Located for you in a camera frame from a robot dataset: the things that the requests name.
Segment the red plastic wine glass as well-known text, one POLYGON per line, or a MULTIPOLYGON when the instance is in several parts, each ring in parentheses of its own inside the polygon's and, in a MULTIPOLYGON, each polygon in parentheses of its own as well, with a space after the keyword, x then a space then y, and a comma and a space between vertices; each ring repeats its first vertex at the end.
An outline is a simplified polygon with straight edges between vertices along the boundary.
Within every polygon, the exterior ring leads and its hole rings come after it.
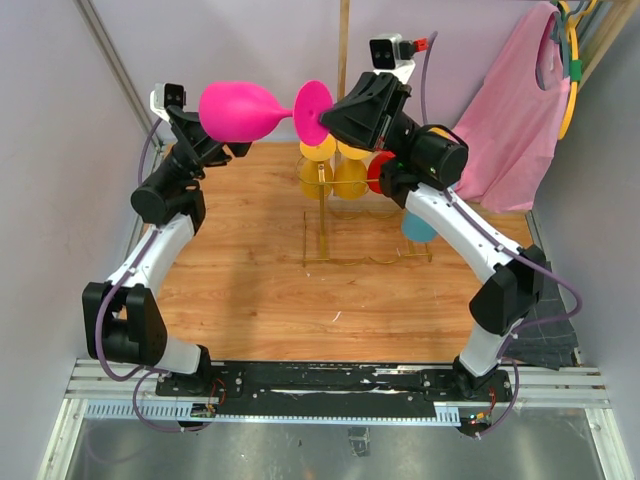
POLYGON ((380 183, 382 167, 394 158, 395 155, 388 151, 380 151, 373 156, 367 169, 367 184, 370 191, 375 194, 383 195, 380 183))

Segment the magenta plastic wine glass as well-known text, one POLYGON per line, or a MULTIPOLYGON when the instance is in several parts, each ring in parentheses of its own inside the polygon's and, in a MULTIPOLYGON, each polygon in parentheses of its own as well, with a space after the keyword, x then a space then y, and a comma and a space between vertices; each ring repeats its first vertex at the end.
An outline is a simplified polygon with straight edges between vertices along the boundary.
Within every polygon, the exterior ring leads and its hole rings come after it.
POLYGON ((328 87, 318 80, 308 81, 299 89, 290 109, 260 85, 215 82, 201 94, 198 116, 209 137, 225 143, 255 142, 290 118, 300 141, 317 146, 329 135, 320 117, 332 106, 328 87))

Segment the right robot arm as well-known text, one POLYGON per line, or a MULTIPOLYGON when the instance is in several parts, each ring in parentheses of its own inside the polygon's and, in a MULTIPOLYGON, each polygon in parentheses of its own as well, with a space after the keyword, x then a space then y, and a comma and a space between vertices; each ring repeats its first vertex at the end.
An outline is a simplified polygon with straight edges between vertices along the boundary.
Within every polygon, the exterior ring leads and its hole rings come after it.
POLYGON ((445 126, 419 125, 404 113, 410 93, 391 73, 365 72, 319 122, 350 147, 392 153, 380 170, 382 193, 429 224, 481 282, 469 303, 471 334, 452 365, 454 391, 474 400, 487 391, 507 338, 537 304, 546 257, 502 235, 453 191, 469 147, 445 126))

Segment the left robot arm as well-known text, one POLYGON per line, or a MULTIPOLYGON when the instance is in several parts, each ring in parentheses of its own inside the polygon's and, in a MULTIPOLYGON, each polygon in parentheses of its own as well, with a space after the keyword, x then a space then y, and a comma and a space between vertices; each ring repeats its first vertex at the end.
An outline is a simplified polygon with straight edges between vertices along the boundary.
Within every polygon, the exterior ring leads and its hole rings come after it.
POLYGON ((200 396, 214 383, 206 347, 168 333, 156 295, 179 253, 206 216, 200 182, 208 167, 245 156, 247 143, 216 141, 195 112, 170 105, 165 116, 176 136, 171 151, 131 195, 131 205, 148 229, 124 263, 104 282, 90 282, 82 293, 87 350, 116 381, 127 375, 113 362, 167 374, 180 389, 200 396))

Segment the yellow plastic wine glass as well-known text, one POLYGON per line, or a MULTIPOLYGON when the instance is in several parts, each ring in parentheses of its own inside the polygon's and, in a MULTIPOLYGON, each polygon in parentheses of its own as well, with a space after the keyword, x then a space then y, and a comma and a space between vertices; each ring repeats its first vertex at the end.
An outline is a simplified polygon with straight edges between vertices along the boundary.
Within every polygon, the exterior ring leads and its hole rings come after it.
POLYGON ((448 140, 452 139, 451 135, 446 130, 439 127, 432 127, 428 130, 428 132, 448 140))

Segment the blue plastic wine glass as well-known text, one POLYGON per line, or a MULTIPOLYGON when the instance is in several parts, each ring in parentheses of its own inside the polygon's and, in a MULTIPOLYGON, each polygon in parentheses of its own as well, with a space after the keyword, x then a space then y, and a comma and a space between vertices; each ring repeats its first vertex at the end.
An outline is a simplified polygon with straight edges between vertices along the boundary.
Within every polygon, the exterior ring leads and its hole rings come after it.
POLYGON ((415 243, 430 243, 438 235, 437 231, 419 216, 406 210, 401 224, 403 235, 415 243))

